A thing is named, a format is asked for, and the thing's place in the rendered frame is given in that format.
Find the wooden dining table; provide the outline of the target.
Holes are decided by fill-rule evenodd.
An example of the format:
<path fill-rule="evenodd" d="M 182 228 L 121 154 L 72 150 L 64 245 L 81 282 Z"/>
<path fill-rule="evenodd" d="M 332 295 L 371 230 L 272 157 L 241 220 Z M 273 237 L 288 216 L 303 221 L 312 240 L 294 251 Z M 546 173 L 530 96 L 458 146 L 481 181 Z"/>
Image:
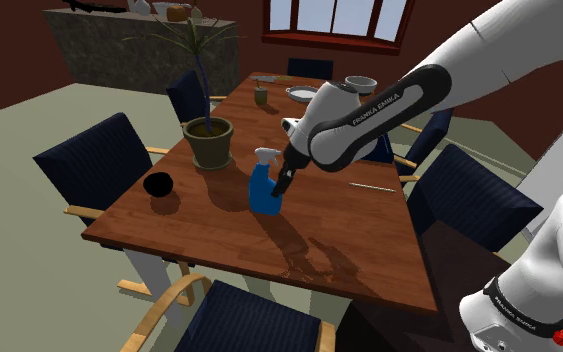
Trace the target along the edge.
<path fill-rule="evenodd" d="M 425 264 L 394 166 L 356 162 L 337 173 L 299 171 L 281 212 L 258 215 L 248 203 L 255 149 L 282 149 L 281 121 L 300 117 L 285 83 L 264 106 L 244 80 L 215 109 L 233 124 L 232 162 L 200 171 L 186 142 L 155 165 L 174 181 L 153 199 L 133 185 L 82 234 L 88 241 L 325 292 L 421 314 L 437 313 Z M 350 186 L 361 183 L 396 193 Z"/>

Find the pale thin stick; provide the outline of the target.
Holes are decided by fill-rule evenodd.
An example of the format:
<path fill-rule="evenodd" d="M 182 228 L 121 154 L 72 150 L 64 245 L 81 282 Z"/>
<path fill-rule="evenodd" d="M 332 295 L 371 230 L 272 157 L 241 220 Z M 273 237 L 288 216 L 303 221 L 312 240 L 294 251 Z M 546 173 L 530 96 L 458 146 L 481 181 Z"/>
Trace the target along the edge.
<path fill-rule="evenodd" d="M 380 186 L 373 186 L 373 185 L 354 183 L 354 182 L 349 182 L 348 184 L 350 186 L 353 186 L 353 187 L 359 187 L 359 188 L 365 188 L 365 189 L 371 189 L 371 190 L 379 190 L 379 191 L 390 192 L 390 193 L 396 193 L 397 192 L 395 189 L 380 187 Z"/>

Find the red-framed window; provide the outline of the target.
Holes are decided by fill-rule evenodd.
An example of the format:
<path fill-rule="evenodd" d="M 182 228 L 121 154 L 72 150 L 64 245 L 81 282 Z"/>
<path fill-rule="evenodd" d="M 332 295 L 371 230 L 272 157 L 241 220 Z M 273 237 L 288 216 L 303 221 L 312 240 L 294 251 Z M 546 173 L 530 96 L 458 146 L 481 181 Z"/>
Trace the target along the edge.
<path fill-rule="evenodd" d="M 264 0 L 262 41 L 397 55 L 415 0 Z"/>

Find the dark blue wooden-armed chair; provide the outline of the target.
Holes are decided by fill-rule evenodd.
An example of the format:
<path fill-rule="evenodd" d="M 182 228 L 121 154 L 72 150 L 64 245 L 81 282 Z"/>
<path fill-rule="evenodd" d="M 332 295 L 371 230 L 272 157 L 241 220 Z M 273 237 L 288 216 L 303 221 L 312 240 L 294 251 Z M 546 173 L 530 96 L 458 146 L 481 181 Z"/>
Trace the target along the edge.
<path fill-rule="evenodd" d="M 174 352 L 335 352 L 332 324 L 198 273 L 162 294 L 120 352 L 139 352 L 161 316 L 195 282 L 205 297 Z"/>
<path fill-rule="evenodd" d="M 122 112 L 33 160 L 68 204 L 102 211 L 152 168 L 147 149 Z"/>
<path fill-rule="evenodd" d="M 543 211 L 452 144 L 416 182 L 407 206 L 418 236 L 441 221 L 491 252 L 501 250 Z"/>
<path fill-rule="evenodd" d="M 166 88 L 174 111 L 182 124 L 204 117 L 211 111 L 211 103 L 205 99 L 195 70 L 188 70 Z"/>
<path fill-rule="evenodd" d="M 400 176 L 412 175 L 442 141 L 448 132 L 452 113 L 453 108 L 433 113 L 407 154 L 395 158 L 395 166 Z"/>
<path fill-rule="evenodd" d="M 289 76 L 331 80 L 333 76 L 333 61 L 289 58 L 287 74 Z"/>

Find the blue spray bottle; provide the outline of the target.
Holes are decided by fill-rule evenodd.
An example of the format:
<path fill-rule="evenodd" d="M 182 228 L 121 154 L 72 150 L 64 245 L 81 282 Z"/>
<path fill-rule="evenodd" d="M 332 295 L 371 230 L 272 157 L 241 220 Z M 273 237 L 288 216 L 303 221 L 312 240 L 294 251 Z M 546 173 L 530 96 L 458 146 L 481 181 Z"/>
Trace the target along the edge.
<path fill-rule="evenodd" d="M 277 149 L 259 147 L 254 153 L 258 158 L 249 180 L 249 205 L 254 213 L 277 215 L 282 206 L 282 197 L 271 195 L 276 182 L 269 177 L 270 161 L 277 164 L 276 157 L 281 154 Z"/>

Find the black bowl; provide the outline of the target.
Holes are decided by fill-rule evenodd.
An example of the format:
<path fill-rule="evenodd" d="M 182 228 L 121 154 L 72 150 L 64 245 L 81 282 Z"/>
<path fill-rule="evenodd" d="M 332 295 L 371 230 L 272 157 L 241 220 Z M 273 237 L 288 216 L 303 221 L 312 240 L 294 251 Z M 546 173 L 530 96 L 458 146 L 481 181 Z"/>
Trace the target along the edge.
<path fill-rule="evenodd" d="M 166 172 L 149 174 L 143 181 L 144 190 L 156 198 L 169 195 L 172 192 L 173 185 L 171 176 Z"/>

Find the stone grey sideboard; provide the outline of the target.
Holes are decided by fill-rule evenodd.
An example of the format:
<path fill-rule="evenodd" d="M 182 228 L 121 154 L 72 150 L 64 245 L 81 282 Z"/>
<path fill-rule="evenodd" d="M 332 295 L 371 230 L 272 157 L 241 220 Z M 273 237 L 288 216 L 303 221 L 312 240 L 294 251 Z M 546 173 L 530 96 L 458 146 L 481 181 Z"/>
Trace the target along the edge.
<path fill-rule="evenodd" d="M 164 94 L 183 73 L 198 68 L 194 55 L 175 44 L 187 35 L 185 21 L 68 7 L 43 15 L 77 83 Z M 239 84 L 236 23 L 205 18 L 196 32 L 213 38 L 200 56 L 210 94 L 229 94 Z"/>

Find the white plate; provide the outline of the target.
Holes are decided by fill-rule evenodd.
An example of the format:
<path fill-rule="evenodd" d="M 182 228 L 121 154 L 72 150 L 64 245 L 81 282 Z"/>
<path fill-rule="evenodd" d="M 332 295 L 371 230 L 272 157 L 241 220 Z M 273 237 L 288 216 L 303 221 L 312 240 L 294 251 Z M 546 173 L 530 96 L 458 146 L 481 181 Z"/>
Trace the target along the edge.
<path fill-rule="evenodd" d="M 288 97 L 296 102 L 309 103 L 318 89 L 312 86 L 292 86 L 286 89 Z"/>

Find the white bowl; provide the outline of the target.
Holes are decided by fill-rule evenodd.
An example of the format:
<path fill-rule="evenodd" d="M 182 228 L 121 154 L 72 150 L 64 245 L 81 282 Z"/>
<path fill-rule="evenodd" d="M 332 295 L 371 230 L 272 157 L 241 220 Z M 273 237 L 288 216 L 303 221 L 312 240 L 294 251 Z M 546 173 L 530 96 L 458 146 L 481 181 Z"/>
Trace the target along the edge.
<path fill-rule="evenodd" d="M 345 83 L 353 87 L 360 96 L 369 96 L 375 91 L 378 84 L 376 80 L 365 76 L 347 76 Z"/>

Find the dark robot stand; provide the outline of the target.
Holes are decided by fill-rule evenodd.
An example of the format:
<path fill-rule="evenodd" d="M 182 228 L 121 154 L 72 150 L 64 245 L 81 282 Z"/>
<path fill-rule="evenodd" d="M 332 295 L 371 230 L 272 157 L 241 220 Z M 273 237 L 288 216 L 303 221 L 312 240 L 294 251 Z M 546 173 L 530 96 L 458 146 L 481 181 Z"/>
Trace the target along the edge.
<path fill-rule="evenodd" d="M 477 352 L 459 303 L 509 264 L 441 221 L 421 236 L 420 248 L 438 312 L 353 300 L 337 328 L 335 352 Z"/>

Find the potted plant in brown pot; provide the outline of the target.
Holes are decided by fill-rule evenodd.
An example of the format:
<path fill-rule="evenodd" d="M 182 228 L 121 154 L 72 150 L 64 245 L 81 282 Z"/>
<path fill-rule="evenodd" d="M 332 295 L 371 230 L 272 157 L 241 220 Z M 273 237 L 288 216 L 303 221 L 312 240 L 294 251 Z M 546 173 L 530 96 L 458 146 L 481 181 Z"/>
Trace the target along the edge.
<path fill-rule="evenodd" d="M 191 54 L 196 62 L 195 70 L 204 91 L 205 99 L 209 102 L 213 97 L 209 93 L 209 84 L 207 75 L 202 65 L 203 48 L 212 40 L 216 39 L 221 33 L 231 29 L 231 26 L 221 29 L 215 34 L 211 34 L 211 30 L 218 21 L 215 21 L 206 32 L 197 33 L 197 29 L 192 20 L 186 20 L 186 31 L 182 34 L 180 31 L 171 27 L 168 23 L 156 19 L 158 23 L 167 28 L 175 39 L 168 38 L 157 33 L 145 34 L 142 36 L 134 36 L 124 38 L 124 41 L 133 39 L 144 40 L 147 37 L 156 37 L 163 41 L 170 42 Z M 189 143 L 193 152 L 193 163 L 197 168 L 205 170 L 219 170 L 226 167 L 232 156 L 230 154 L 230 142 L 233 135 L 233 124 L 219 117 L 212 117 L 211 111 L 206 111 L 204 117 L 193 119 L 182 124 L 182 132 L 185 140 Z"/>

